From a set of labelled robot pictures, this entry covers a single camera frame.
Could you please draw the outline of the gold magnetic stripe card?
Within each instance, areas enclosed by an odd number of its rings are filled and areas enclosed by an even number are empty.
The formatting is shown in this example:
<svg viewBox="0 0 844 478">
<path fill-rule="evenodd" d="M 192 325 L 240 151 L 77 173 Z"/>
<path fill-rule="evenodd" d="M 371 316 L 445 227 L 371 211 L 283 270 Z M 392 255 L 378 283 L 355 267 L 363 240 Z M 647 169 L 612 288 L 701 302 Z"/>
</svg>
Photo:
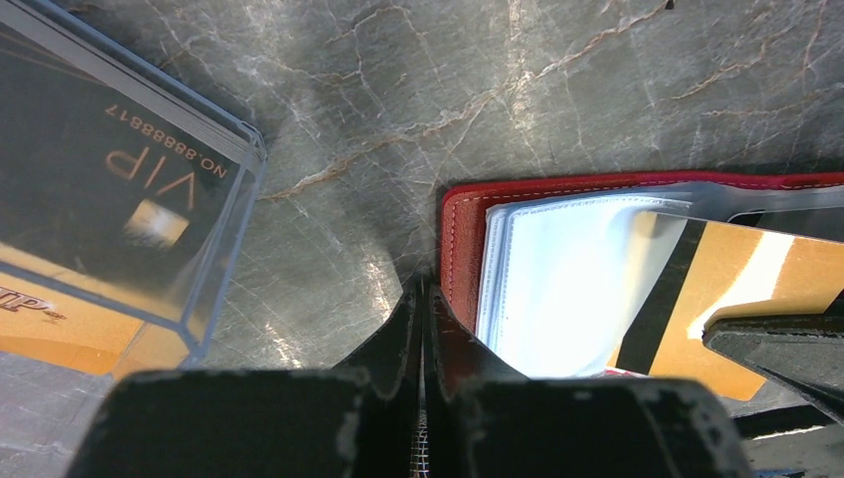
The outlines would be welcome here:
<svg viewBox="0 0 844 478">
<path fill-rule="evenodd" d="M 820 313 L 843 289 L 839 241 L 657 212 L 634 216 L 626 318 L 607 366 L 748 401 L 760 374 L 704 345 L 719 319 Z"/>
</svg>

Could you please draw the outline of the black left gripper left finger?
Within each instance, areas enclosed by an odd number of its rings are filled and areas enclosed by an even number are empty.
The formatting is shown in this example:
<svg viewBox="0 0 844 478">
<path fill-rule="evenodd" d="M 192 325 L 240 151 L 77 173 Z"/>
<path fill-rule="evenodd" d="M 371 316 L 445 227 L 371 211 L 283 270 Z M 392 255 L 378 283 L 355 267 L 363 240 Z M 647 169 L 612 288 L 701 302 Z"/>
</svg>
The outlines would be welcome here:
<svg viewBox="0 0 844 478">
<path fill-rule="evenodd" d="M 337 365 L 145 371 L 98 410 L 71 477 L 407 477 L 422 283 Z"/>
</svg>

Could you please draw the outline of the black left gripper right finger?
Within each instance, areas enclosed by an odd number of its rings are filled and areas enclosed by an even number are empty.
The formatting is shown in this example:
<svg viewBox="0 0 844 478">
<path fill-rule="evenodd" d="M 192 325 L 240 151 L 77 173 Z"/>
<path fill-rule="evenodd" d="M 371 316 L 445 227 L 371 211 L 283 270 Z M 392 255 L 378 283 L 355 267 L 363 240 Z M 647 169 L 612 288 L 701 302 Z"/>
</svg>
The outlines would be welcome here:
<svg viewBox="0 0 844 478">
<path fill-rule="evenodd" d="M 748 477 L 736 426 L 685 379 L 530 379 L 421 295 L 435 477 Z"/>
</svg>

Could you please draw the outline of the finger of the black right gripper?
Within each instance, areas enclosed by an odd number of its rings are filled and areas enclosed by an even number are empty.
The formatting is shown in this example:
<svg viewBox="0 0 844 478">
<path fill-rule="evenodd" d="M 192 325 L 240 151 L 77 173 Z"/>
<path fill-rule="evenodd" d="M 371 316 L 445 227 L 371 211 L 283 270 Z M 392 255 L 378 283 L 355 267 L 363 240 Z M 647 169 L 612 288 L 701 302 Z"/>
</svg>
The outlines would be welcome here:
<svg viewBox="0 0 844 478">
<path fill-rule="evenodd" d="M 704 346 L 843 422 L 843 296 L 821 313 L 723 317 Z"/>
</svg>

